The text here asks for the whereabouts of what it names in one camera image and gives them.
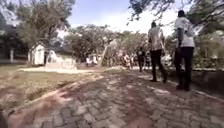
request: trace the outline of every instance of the black pants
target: black pants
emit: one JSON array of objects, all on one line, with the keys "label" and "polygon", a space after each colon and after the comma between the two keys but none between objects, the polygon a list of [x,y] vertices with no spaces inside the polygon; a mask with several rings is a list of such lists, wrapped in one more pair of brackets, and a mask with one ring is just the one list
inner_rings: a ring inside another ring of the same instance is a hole
[{"label": "black pants", "polygon": [[162,55],[162,50],[156,50],[156,51],[150,51],[151,53],[151,62],[152,62],[152,75],[153,75],[153,80],[157,80],[156,78],[156,65],[159,66],[159,69],[163,75],[163,78],[167,78],[166,70],[162,65],[161,62],[161,55]]},{"label": "black pants", "polygon": [[142,72],[142,68],[143,68],[143,66],[144,66],[144,60],[139,59],[139,60],[138,60],[138,66],[139,66],[139,71]]},{"label": "black pants", "polygon": [[[190,88],[193,53],[193,47],[183,47],[179,52],[177,50],[175,52],[174,63],[179,85],[185,89]],[[181,68],[182,60],[184,60],[185,71]]]}]

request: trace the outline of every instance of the sky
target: sky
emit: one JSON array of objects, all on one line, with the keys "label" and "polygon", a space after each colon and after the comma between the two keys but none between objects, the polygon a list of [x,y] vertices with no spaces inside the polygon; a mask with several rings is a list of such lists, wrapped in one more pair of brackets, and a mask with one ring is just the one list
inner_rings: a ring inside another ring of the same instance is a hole
[{"label": "sky", "polygon": [[[68,21],[72,27],[86,24],[107,24],[111,26],[110,29],[115,31],[129,30],[147,33],[155,17],[149,11],[145,11],[141,14],[139,21],[133,21],[126,26],[128,18],[131,17],[131,10],[128,10],[128,6],[129,0],[77,0]],[[176,16],[176,11],[167,11],[161,23],[167,24],[175,21]],[[173,32],[172,25],[162,29],[166,36]]]}]

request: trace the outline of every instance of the leg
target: leg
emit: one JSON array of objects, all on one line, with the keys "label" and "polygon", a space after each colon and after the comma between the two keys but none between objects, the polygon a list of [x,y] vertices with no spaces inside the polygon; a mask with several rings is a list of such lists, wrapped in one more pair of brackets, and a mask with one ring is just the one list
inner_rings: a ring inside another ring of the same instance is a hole
[{"label": "leg", "polygon": [[179,81],[178,86],[177,86],[178,89],[183,88],[181,60],[182,60],[181,53],[175,51],[174,65],[175,65],[175,68],[176,68],[176,75],[177,75],[177,78],[178,78],[178,81]]},{"label": "leg", "polygon": [[142,62],[141,62],[141,60],[138,60],[138,66],[139,66],[139,71],[142,72]]},{"label": "leg", "polygon": [[157,81],[155,51],[151,51],[151,62],[152,62],[152,76],[153,76],[152,81]]},{"label": "leg", "polygon": [[184,63],[185,63],[185,83],[184,89],[189,91],[191,83],[192,59],[194,48],[185,48],[184,50]]},{"label": "leg", "polygon": [[163,82],[166,83],[167,82],[167,73],[166,73],[166,70],[165,70],[164,66],[162,65],[161,55],[162,55],[162,50],[158,50],[156,60],[157,60],[157,64],[159,66],[159,69],[161,71],[161,74],[163,75]]}]

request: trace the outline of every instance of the grass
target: grass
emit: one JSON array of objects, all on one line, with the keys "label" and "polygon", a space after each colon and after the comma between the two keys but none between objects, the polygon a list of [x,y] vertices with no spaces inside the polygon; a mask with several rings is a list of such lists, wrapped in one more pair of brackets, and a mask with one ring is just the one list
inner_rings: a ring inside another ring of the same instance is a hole
[{"label": "grass", "polygon": [[0,107],[3,109],[17,107],[49,91],[93,76],[18,71],[21,67],[24,66],[0,66]]}]

